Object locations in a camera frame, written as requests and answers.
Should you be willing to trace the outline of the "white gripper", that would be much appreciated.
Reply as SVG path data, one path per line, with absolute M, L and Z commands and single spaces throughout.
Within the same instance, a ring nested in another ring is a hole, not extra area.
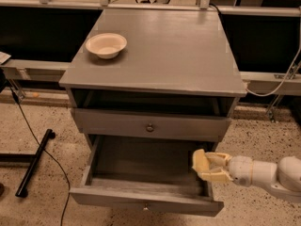
M 233 182 L 238 186 L 251 186 L 253 160 L 246 156 L 234 156 L 227 153 L 206 153 L 211 164 L 219 167 L 228 166 L 229 172 L 218 169 L 217 171 L 199 172 L 198 176 L 207 182 L 227 183 Z

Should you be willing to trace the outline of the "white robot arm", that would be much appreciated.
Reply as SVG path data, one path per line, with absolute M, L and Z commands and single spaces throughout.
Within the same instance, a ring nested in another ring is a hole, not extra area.
M 197 150 L 193 153 L 192 168 L 203 181 L 256 186 L 284 201 L 301 202 L 300 160 L 294 156 L 271 163 Z

